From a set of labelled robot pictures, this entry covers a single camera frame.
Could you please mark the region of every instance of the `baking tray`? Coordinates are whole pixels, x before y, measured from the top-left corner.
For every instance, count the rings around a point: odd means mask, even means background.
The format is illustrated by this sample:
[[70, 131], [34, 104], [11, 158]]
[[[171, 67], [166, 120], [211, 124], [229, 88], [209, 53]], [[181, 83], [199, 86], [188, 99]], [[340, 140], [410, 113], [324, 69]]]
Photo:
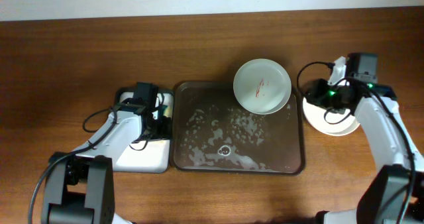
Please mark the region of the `baking tray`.
[[233, 84], [186, 82], [176, 90], [171, 163], [185, 171], [299, 174], [305, 168], [297, 91], [270, 115], [243, 109]]

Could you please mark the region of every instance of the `wooden table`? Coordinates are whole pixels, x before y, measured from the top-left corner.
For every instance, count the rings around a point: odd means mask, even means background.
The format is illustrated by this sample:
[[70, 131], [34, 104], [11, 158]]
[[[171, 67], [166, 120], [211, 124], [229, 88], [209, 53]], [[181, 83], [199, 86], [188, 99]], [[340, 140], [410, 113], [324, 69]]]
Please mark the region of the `wooden table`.
[[[379, 55], [378, 81], [395, 89], [423, 152], [423, 7], [2, 22], [0, 222], [25, 222], [50, 155], [88, 139], [81, 122], [111, 105], [120, 87], [231, 81], [254, 58], [277, 61], [294, 84], [306, 63], [358, 51]], [[317, 66], [302, 83], [328, 75]], [[356, 207], [376, 175], [362, 129], [336, 138], [305, 122], [304, 131], [307, 166], [299, 176], [172, 167], [164, 174], [115, 173], [116, 212], [137, 223], [253, 223]]]

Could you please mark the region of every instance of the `tray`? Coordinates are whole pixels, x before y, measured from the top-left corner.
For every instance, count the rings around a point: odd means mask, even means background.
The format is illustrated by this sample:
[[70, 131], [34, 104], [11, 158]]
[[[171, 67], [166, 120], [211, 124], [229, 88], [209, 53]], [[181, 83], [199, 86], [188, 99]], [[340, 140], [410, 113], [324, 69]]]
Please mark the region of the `tray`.
[[233, 84], [186, 82], [175, 96], [171, 163], [185, 171], [299, 174], [305, 167], [300, 100], [270, 115], [243, 109]]

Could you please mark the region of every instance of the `plate with red mark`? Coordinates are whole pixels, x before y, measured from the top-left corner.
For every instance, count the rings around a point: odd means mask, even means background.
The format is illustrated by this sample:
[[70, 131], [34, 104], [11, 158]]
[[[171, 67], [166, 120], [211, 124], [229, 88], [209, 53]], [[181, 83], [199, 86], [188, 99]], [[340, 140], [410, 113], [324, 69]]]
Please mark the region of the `plate with red mark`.
[[289, 100], [292, 82], [284, 68], [268, 59], [255, 59], [238, 69], [233, 82], [237, 101], [248, 111], [267, 115]]

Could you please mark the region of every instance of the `white bowl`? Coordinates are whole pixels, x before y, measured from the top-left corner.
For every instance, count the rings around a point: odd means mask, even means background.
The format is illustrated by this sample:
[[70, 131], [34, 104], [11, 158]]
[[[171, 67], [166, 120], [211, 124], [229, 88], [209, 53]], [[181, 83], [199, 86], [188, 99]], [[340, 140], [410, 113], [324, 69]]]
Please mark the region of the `white bowl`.
[[248, 111], [267, 115], [281, 109], [289, 100], [292, 82], [278, 63], [255, 59], [238, 69], [233, 83], [237, 101]]
[[326, 135], [332, 136], [343, 136], [352, 133], [359, 127], [359, 123], [356, 118], [352, 115], [349, 115], [347, 119], [337, 125], [330, 125], [330, 123], [336, 123], [345, 117], [350, 110], [347, 109], [343, 115], [328, 113], [325, 117], [328, 122], [324, 120], [325, 109], [320, 108], [316, 105], [312, 105], [306, 101], [306, 98], [303, 98], [303, 113], [309, 124], [311, 124], [315, 129], [324, 133]]

